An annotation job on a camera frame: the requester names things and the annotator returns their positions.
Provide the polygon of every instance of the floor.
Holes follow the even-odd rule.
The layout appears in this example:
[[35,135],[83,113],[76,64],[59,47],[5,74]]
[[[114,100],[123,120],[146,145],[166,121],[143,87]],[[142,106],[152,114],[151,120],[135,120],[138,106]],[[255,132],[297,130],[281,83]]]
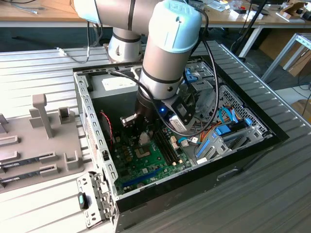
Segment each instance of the floor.
[[[90,32],[91,41],[94,41],[95,33],[92,29]],[[216,40],[228,48],[239,37],[239,29],[213,28],[208,32],[209,40]],[[86,45],[85,35],[85,28],[0,28],[0,52],[83,47]],[[108,43],[111,35],[112,29],[105,28],[101,43]],[[245,64],[256,74],[262,76],[272,61],[261,50],[250,50]],[[301,77],[300,80],[301,83],[311,82],[311,75]],[[267,83],[274,90],[298,86],[297,78],[284,71],[281,66],[277,67]]]

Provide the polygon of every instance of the blue latch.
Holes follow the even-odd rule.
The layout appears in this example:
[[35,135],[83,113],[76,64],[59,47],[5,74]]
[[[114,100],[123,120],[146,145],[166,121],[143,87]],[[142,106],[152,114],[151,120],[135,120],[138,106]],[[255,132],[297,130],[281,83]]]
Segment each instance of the blue latch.
[[248,126],[250,126],[253,123],[250,118],[246,118],[245,122],[248,124]]
[[225,134],[225,133],[231,132],[231,130],[229,129],[229,127],[228,127],[227,125],[221,125],[221,126],[219,126],[219,127],[217,127],[217,128],[215,129],[215,132],[216,132],[219,136],[221,136],[221,135],[223,135],[223,134]]

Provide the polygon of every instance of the desk leg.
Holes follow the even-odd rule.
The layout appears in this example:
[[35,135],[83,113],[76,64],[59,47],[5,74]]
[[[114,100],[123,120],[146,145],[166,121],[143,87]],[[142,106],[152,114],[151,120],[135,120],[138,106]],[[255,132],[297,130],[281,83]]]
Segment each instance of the desk leg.
[[283,60],[283,58],[286,56],[286,54],[291,50],[293,45],[296,43],[296,39],[298,37],[298,34],[295,33],[290,41],[286,44],[286,46],[282,49],[280,54],[276,57],[276,59],[272,62],[272,64],[269,66],[269,68],[266,70],[266,72],[261,77],[261,80],[266,81],[268,77],[272,74],[272,72],[276,69],[278,64]]
[[255,40],[259,36],[260,32],[262,30],[262,27],[255,28],[251,34],[251,36],[248,38],[244,48],[242,49],[241,53],[239,54],[239,57],[245,57],[248,53],[248,51],[253,46]]
[[292,66],[292,64],[297,61],[298,57],[300,56],[300,54],[302,53],[302,50],[305,49],[305,46],[300,46],[299,49],[297,49],[297,51],[295,52],[295,54],[288,60],[288,62],[285,64],[285,66],[283,67],[283,70],[287,70],[289,67]]

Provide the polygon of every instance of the green circuit board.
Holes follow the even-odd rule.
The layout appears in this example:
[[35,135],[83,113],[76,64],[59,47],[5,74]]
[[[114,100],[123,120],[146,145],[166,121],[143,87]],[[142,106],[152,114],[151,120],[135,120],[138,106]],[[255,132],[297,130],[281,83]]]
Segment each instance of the green circuit board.
[[[164,135],[171,146],[170,137],[173,134],[167,129],[165,131]],[[178,158],[173,165],[167,164],[153,138],[148,144],[140,146],[133,145],[131,139],[126,136],[120,136],[114,145],[112,156],[119,176],[115,181],[118,194],[142,188],[192,166],[187,155],[181,149],[178,152],[171,151],[174,151]]]

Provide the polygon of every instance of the motherboard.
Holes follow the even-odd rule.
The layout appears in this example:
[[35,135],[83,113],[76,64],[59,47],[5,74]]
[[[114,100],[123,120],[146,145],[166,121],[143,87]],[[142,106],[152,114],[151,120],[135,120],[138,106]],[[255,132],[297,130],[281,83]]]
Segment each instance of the motherboard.
[[119,195],[143,188],[194,164],[182,148],[173,147],[176,138],[170,129],[159,129],[152,137],[147,133],[142,135],[144,138],[138,143],[135,143],[135,137],[129,138],[123,133],[115,137],[112,159],[119,175],[115,182]]

